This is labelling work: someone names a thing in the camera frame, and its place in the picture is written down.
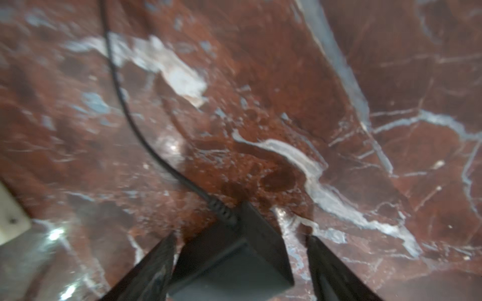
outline black power adapter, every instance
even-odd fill
[[[247,201],[236,227],[216,222],[184,245],[169,285],[175,301],[265,301],[294,285],[282,236]]]

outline glossy floor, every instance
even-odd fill
[[[388,301],[482,295],[482,6],[108,1],[135,121],[176,168],[286,238],[313,231]],[[33,218],[2,300],[96,300],[170,231],[213,222],[120,111],[96,1],[0,6],[1,178]]]

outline red marble surface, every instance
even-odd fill
[[[120,68],[156,150],[283,231],[296,287],[275,300],[314,298],[312,230],[386,300],[479,300],[479,2],[108,6],[130,47],[159,37],[207,82],[196,108]],[[96,1],[6,1],[0,24],[0,175],[34,219],[0,247],[0,299],[96,300],[161,237],[181,247],[214,217],[138,144],[105,57],[66,46],[101,37]]]

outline black cable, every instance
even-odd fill
[[[199,195],[202,199],[204,199],[208,207],[211,211],[213,211],[219,220],[229,224],[231,226],[235,226],[238,222],[238,217],[236,214],[227,207],[220,199],[210,196],[204,189],[197,186],[193,181],[186,178],[180,172],[178,172],[175,168],[173,168],[169,163],[167,163],[164,159],[162,159],[157,152],[149,145],[146,141],[144,136],[142,135],[141,131],[137,127],[136,123],[134,122],[131,113],[129,111],[129,107],[124,99],[124,94],[121,91],[121,84],[119,81],[119,77],[117,74],[117,67],[114,64],[113,53],[112,53],[112,45],[109,38],[109,24],[107,19],[107,9],[106,9],[106,1],[99,0],[99,7],[100,7],[100,18],[102,21],[102,26],[104,29],[104,39],[106,41],[106,48],[107,48],[107,61],[109,64],[110,73],[112,75],[112,81],[114,83],[114,88],[116,90],[117,98],[119,99],[120,105],[122,107],[122,111],[127,119],[127,123],[131,127],[132,131],[134,132],[135,136],[141,143],[141,145],[146,149],[146,151],[152,156],[152,158],[159,163],[168,173],[174,176],[181,184],[195,192]]]

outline cable strain relief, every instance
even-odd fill
[[[235,227],[238,223],[238,216],[220,199],[212,196],[208,202],[209,209],[214,212],[217,218],[225,224]]]

